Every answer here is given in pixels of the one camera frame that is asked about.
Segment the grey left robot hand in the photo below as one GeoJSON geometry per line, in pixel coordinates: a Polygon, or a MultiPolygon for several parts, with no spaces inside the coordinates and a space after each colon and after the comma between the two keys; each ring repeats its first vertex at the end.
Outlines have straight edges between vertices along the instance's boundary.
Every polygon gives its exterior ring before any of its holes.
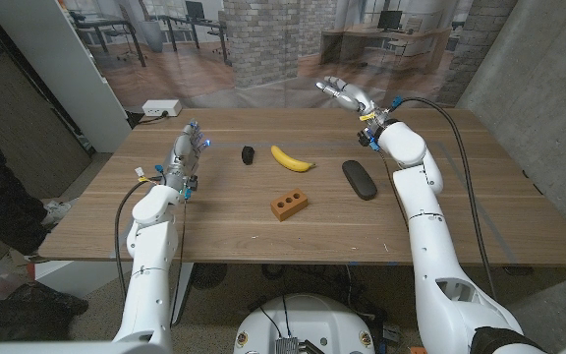
{"type": "Polygon", "coordinates": [[[199,157],[210,146],[202,136],[196,120],[183,128],[162,164],[164,185],[179,191],[196,175],[199,157]]]}

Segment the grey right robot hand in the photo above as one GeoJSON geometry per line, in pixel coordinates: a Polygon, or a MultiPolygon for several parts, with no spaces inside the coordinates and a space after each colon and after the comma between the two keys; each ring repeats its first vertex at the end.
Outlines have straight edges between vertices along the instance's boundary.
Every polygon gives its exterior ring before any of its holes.
{"type": "Polygon", "coordinates": [[[365,91],[338,77],[327,76],[322,81],[316,82],[315,86],[335,98],[344,108],[356,111],[360,115],[368,115],[377,108],[365,91]]]}

